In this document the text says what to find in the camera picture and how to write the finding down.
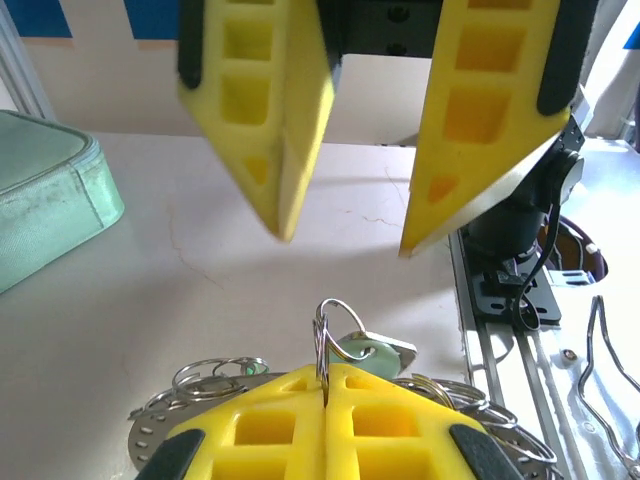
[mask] mint green bag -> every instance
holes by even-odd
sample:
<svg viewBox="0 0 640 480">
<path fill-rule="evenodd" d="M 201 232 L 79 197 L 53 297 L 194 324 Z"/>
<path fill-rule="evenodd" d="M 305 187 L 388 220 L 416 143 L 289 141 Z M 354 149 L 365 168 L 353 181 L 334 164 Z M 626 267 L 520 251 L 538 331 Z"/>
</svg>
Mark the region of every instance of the mint green bag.
<svg viewBox="0 0 640 480">
<path fill-rule="evenodd" d="M 0 293 L 113 225 L 123 211 L 92 136 L 0 110 Z"/>
</svg>

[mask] screw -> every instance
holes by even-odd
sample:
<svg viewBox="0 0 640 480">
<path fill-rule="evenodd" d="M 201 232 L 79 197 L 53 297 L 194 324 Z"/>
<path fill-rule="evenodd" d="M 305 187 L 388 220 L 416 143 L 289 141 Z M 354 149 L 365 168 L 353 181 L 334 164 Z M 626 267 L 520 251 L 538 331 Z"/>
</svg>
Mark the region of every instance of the screw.
<svg viewBox="0 0 640 480">
<path fill-rule="evenodd" d="M 574 352 L 573 350 L 569 350 L 568 348 L 565 348 L 562 351 L 562 355 L 564 356 L 564 358 L 572 362 L 578 359 L 578 355 L 576 354 L 576 352 Z"/>
</svg>

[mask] blue panel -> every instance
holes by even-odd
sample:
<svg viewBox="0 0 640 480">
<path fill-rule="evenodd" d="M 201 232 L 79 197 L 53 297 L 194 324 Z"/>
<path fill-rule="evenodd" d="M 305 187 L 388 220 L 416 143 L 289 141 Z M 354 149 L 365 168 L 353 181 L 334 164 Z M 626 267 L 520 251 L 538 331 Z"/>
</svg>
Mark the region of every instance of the blue panel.
<svg viewBox="0 0 640 480">
<path fill-rule="evenodd" d="M 124 4 L 136 40 L 178 39 L 179 0 L 124 0 Z"/>
<path fill-rule="evenodd" d="M 21 37 L 71 38 L 58 0 L 4 0 Z"/>
<path fill-rule="evenodd" d="M 631 34 L 631 38 L 629 38 L 624 48 L 626 50 L 640 50 L 640 23 L 638 23 L 638 26 Z"/>
</svg>

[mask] white table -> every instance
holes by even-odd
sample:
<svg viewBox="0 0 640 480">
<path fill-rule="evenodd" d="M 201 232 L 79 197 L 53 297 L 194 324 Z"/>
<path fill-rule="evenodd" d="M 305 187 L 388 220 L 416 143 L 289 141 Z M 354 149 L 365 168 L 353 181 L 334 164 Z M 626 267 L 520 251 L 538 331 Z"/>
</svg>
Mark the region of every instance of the white table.
<svg viewBox="0 0 640 480">
<path fill-rule="evenodd" d="M 415 343 L 412 370 L 463 379 L 448 243 L 397 257 L 413 149 L 325 145 L 282 245 L 202 139 L 98 138 L 124 217 L 0 296 L 1 478 L 134 478 L 131 409 L 191 361 L 312 362 L 311 318 L 329 296 Z"/>
</svg>

